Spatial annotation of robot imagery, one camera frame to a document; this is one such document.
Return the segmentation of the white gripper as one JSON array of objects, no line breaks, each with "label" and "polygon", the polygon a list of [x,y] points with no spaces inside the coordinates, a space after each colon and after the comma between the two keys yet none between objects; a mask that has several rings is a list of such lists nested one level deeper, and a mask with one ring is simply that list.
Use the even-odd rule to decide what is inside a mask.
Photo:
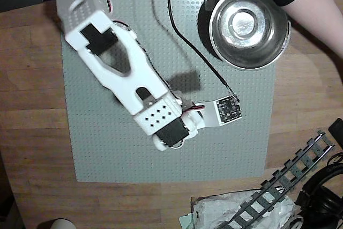
[{"label": "white gripper", "polygon": [[203,118],[199,110],[186,110],[181,117],[176,118],[162,127],[152,136],[152,142],[159,151],[180,149],[187,139],[198,134]]}]

